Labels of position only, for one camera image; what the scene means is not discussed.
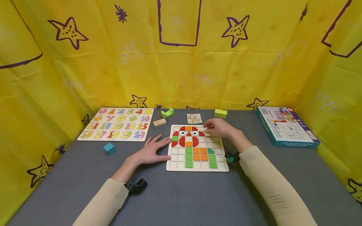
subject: gray table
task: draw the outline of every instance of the gray table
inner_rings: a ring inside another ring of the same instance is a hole
[[[213,110],[175,110],[167,125],[150,127],[148,136],[168,136],[172,124],[187,124],[186,113]],[[156,109],[152,120],[160,119]],[[243,130],[285,176],[323,225],[356,225],[362,209],[313,149],[273,147],[254,111],[228,111],[226,121]],[[236,152],[227,139],[225,150]],[[32,193],[8,225],[72,225],[99,188],[143,142],[113,142],[117,152],[108,156],[106,141],[75,141]],[[159,154],[167,154],[164,147]],[[111,225],[275,225],[258,191],[238,164],[228,173],[167,172],[166,163],[140,167],[133,179],[144,178],[147,188],[129,196]]]

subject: wooden grid board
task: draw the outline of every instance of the wooden grid board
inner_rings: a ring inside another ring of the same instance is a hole
[[[79,141],[145,141],[153,108],[103,107],[79,135]]]
[[[170,136],[167,171],[229,172],[222,139],[202,125],[172,125]]]

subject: wooden number puzzle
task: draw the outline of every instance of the wooden number puzzle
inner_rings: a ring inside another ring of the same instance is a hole
[[[167,171],[229,172],[219,137],[204,133],[202,125],[172,125]]]
[[[103,107],[77,140],[145,141],[153,110]]]

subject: fabric wall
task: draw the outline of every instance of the fabric wall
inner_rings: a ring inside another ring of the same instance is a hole
[[[357,0],[0,0],[0,225],[110,106],[297,107],[359,201],[361,11]]]

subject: left hand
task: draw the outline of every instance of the left hand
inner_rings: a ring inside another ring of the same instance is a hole
[[[151,137],[147,139],[144,147],[138,152],[131,155],[131,158],[134,158],[139,165],[141,164],[152,164],[156,162],[164,162],[171,160],[169,155],[157,155],[156,152],[161,147],[166,146],[171,143],[172,139],[170,136],[158,141],[161,138],[161,134],[151,140]]]

